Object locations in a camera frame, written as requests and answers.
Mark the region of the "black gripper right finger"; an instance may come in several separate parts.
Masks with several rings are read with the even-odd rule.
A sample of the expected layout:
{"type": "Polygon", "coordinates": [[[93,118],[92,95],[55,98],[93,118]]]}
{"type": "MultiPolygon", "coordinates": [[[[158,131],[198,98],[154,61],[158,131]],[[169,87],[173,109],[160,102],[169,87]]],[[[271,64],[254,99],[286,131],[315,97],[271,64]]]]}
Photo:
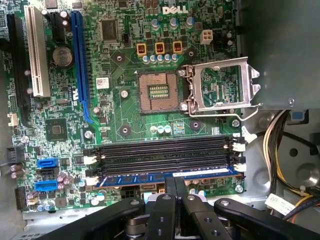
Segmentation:
{"type": "Polygon", "coordinates": [[[318,240],[319,233],[287,222],[231,198],[209,205],[189,194],[182,177],[175,178],[181,202],[182,231],[202,240],[318,240]]]}

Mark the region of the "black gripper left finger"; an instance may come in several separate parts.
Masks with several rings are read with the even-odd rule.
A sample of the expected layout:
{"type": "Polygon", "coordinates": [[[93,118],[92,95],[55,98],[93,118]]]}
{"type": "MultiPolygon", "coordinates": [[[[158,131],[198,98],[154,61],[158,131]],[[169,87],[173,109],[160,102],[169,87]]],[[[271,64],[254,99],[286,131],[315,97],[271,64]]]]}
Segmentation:
{"type": "Polygon", "coordinates": [[[165,192],[147,202],[126,198],[39,237],[41,240],[173,240],[177,187],[165,179],[165,192]]]}

